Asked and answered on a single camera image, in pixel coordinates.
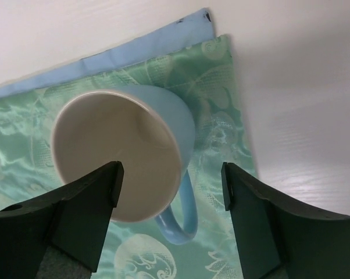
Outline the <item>green patterned cloth napkin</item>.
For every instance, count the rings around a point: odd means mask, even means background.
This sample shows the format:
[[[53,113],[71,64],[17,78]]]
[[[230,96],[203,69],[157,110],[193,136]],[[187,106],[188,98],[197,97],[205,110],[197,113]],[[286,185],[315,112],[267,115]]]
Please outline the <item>green patterned cloth napkin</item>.
[[[189,106],[197,138],[189,166],[197,200],[197,236],[165,240],[156,223],[109,225],[94,278],[241,278],[220,170],[233,162],[254,171],[226,35],[215,36],[201,9],[121,46],[0,88],[0,209],[60,182],[50,153],[53,120],[84,91],[148,84]]]

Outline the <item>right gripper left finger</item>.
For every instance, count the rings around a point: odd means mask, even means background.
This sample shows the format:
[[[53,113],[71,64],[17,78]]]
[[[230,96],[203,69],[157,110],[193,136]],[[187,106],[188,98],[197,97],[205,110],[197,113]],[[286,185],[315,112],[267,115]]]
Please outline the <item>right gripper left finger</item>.
[[[0,278],[90,278],[97,271],[124,169],[109,162],[0,210]]]

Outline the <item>blue mug white inside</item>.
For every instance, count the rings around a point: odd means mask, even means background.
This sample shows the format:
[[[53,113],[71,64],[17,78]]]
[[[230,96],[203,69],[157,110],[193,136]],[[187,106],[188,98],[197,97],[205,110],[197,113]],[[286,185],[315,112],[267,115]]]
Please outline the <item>blue mug white inside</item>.
[[[164,88],[124,85],[83,93],[61,108],[51,154],[64,183],[119,161],[122,189],[111,219],[154,218],[172,244],[190,242],[198,214],[188,165],[195,123],[185,102]]]

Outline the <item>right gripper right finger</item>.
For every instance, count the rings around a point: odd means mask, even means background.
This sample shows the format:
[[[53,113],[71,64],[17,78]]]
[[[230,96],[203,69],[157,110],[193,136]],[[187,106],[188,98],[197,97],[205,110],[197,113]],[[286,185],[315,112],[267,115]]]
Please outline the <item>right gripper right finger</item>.
[[[350,278],[350,216],[301,202],[234,163],[221,169],[244,278]]]

